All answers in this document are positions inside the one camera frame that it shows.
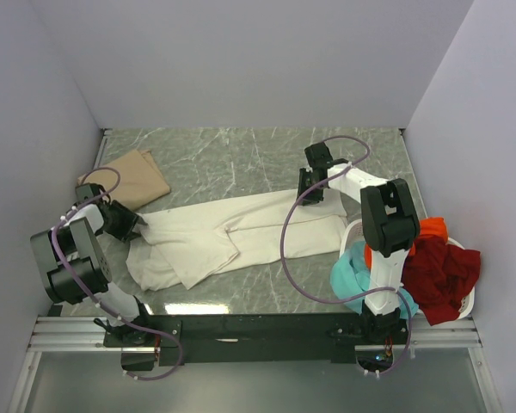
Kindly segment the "cream white t shirt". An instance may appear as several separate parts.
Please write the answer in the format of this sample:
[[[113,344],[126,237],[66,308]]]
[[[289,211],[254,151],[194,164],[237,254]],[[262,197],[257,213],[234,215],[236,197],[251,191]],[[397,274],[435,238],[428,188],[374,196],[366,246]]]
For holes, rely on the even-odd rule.
[[[126,265],[144,290],[177,284],[190,289],[205,278],[240,268],[335,252],[347,227],[338,192],[314,206],[294,206],[295,190],[254,194],[143,214],[141,236]]]

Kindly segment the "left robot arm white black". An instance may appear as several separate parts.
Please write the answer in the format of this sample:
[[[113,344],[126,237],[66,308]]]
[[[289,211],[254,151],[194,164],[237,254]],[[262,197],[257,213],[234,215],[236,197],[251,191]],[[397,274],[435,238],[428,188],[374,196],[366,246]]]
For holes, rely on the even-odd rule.
[[[58,225],[30,238],[46,294],[55,304],[94,304],[107,315],[106,323],[97,323],[107,333],[143,346],[154,337],[155,325],[143,304],[113,282],[97,237],[105,233],[129,243],[140,237],[137,227],[145,222],[101,184],[82,184],[76,195]]]

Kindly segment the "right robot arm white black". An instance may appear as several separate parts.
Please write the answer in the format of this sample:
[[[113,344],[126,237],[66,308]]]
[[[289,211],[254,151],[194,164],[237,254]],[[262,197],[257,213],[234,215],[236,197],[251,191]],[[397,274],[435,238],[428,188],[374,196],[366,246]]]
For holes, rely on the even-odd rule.
[[[303,206],[323,200],[325,188],[358,201],[365,243],[372,250],[368,294],[362,304],[360,333],[371,343],[383,341],[401,316],[399,291],[403,264],[420,233],[409,185],[387,180],[332,157],[323,142],[305,148],[309,167],[299,171],[298,201]]]

